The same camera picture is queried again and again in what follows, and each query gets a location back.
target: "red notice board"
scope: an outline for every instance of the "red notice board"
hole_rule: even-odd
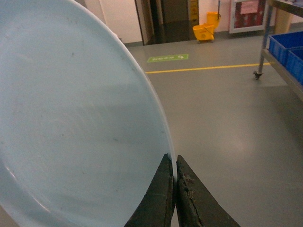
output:
[[[230,33],[264,29],[266,0],[231,0]]]

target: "doorway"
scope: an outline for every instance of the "doorway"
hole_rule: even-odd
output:
[[[198,0],[135,0],[144,45],[195,40]]]

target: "plate surface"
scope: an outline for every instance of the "plate surface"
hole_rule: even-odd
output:
[[[159,100],[71,0],[0,2],[0,204],[22,227],[123,226],[164,154]]]

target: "caster wheel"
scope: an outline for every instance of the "caster wheel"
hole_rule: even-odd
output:
[[[257,71],[254,71],[254,74],[255,74],[255,79],[258,80],[263,73],[258,73]]]

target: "gray floor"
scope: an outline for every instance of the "gray floor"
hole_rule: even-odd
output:
[[[132,47],[145,71],[258,63],[262,37]],[[188,60],[147,63],[189,53]],[[148,74],[181,154],[242,227],[303,226],[303,103],[271,66]],[[177,227],[174,216],[172,227]]]

